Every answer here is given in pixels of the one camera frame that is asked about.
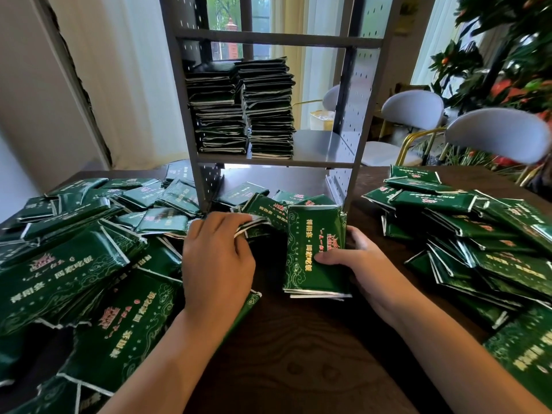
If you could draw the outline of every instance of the window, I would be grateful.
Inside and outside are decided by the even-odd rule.
[[[251,0],[253,32],[271,31],[271,0]],[[207,0],[209,28],[212,30],[241,31],[239,0]],[[234,60],[244,56],[240,43],[211,43],[214,61]],[[270,45],[253,45],[253,58],[270,58]]]

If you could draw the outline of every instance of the hand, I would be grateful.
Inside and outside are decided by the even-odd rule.
[[[374,311],[397,329],[400,308],[420,296],[420,292],[390,262],[376,244],[360,229],[347,226],[356,250],[332,250],[318,253],[314,259],[322,264],[343,264],[354,271],[359,290]]]
[[[220,341],[251,290],[255,260],[239,225],[246,214],[212,212],[191,224],[182,253],[185,318],[190,326]]]

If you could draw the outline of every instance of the wooden table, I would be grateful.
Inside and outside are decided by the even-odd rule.
[[[86,172],[85,177],[155,177],[165,169],[141,172]],[[313,169],[299,178],[290,168],[234,169],[224,189],[252,181],[271,189],[320,194],[326,189]],[[480,189],[503,198],[522,198],[546,214],[545,200],[501,176],[472,166],[441,166],[445,184]],[[412,283],[452,315],[477,340],[489,332],[445,299],[424,290],[403,262],[415,249],[384,238],[377,206],[361,195],[380,187],[388,168],[362,167],[348,215],[349,225],[366,233]],[[281,291],[285,244],[253,246],[257,271],[253,289],[263,297],[213,356],[186,413],[447,413],[447,405],[401,338],[355,294],[345,302],[289,299]],[[0,412],[32,396],[36,384],[55,374],[71,351],[71,332],[51,333],[46,348],[27,377],[0,390]]]

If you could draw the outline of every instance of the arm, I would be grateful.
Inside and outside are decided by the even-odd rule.
[[[550,414],[455,320],[419,292],[362,232],[348,227],[357,250],[315,259],[355,273],[372,308],[395,328],[457,414]]]
[[[251,289],[255,260],[238,226],[250,215],[213,212],[184,241],[185,309],[100,414],[181,414]]]

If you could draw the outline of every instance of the forearm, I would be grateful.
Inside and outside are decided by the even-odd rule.
[[[550,413],[455,320],[416,291],[396,330],[457,414]]]
[[[100,414],[181,414],[223,336],[194,327],[182,311]]]

